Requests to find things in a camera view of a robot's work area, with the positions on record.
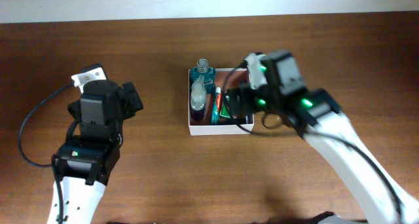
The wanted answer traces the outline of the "green white soap box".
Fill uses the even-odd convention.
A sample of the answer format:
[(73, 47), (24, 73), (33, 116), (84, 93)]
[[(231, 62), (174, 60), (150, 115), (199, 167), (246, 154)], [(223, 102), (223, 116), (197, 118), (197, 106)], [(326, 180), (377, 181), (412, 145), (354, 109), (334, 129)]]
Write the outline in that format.
[(220, 112), (219, 112), (219, 116), (221, 118), (224, 118), (224, 119), (229, 119), (230, 118), (230, 115), (227, 111), (227, 106), (225, 105), (224, 100), (221, 100), (221, 109), (220, 109)]

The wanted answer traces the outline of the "red green toothpaste tube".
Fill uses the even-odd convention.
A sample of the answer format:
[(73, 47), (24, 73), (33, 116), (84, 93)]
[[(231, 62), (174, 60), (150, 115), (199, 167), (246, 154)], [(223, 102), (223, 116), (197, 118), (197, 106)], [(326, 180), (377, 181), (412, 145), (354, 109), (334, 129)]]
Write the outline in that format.
[(217, 87), (215, 89), (213, 109), (211, 114), (211, 124), (216, 125), (219, 122), (219, 114), (221, 110), (221, 88)]

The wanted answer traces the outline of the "teal Listerine mouthwash bottle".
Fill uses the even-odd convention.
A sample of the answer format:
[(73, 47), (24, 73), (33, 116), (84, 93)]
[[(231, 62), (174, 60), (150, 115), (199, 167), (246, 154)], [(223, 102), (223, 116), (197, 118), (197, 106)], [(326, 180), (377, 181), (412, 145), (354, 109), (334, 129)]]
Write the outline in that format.
[(195, 82), (200, 76), (204, 77), (204, 86), (208, 94), (215, 92), (215, 78), (216, 71), (209, 66), (209, 62), (205, 58), (197, 61), (196, 67), (193, 67), (190, 72), (191, 83)]

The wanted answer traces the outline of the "clear foam soap pump bottle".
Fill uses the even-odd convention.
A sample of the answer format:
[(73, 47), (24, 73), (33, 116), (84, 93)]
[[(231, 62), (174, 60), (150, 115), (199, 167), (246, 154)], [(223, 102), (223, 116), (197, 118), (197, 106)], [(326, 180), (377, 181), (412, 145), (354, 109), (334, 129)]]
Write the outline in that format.
[(206, 87), (204, 76), (201, 75), (191, 86), (191, 118), (194, 121), (202, 121), (206, 111)]

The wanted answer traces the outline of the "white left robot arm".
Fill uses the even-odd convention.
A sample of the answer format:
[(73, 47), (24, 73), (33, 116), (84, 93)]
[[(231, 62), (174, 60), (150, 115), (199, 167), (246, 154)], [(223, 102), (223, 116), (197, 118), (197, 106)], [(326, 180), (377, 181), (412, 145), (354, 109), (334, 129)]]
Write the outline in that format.
[(49, 223), (90, 223), (124, 142), (123, 122), (143, 109), (133, 83), (90, 81), (67, 110), (74, 118), (51, 158)]

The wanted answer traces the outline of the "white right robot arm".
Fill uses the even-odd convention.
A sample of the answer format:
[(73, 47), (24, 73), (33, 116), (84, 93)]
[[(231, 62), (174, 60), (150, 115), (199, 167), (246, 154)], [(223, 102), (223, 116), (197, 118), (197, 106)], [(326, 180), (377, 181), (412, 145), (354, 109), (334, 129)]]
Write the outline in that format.
[(341, 106), (323, 88), (310, 90), (288, 50), (252, 52), (240, 63), (250, 82), (225, 90), (231, 115), (277, 115), (333, 168), (368, 223), (417, 223), (418, 200), (382, 167), (356, 134)]

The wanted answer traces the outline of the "pink white cardboard box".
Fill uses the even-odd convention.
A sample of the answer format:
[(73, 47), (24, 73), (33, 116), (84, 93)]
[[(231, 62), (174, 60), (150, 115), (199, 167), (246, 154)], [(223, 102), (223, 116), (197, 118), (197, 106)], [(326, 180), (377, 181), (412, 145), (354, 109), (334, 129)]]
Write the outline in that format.
[[(215, 86), (222, 87), (223, 81), (225, 77), (228, 75), (232, 68), (216, 68), (216, 78), (215, 78)], [(226, 88), (232, 88), (233, 86), (236, 87), (242, 81), (250, 82), (248, 73), (245, 73), (245, 69), (238, 69), (234, 72), (234, 74), (230, 77), (229, 82)], [(234, 123), (230, 122), (227, 118), (220, 118), (220, 124), (212, 125), (211, 122), (211, 114), (213, 108), (213, 95), (207, 95), (207, 104), (206, 104), (206, 112), (204, 114), (204, 119), (201, 121), (194, 121), (191, 118), (191, 111), (190, 111), (190, 93), (188, 96), (188, 126), (189, 132), (191, 136), (215, 136), (215, 135), (235, 135), (235, 134), (249, 134), (248, 132), (243, 131), (242, 129), (238, 128)], [(252, 131), (255, 125), (255, 115), (246, 116), (244, 119), (241, 120), (241, 126), (247, 130)]]

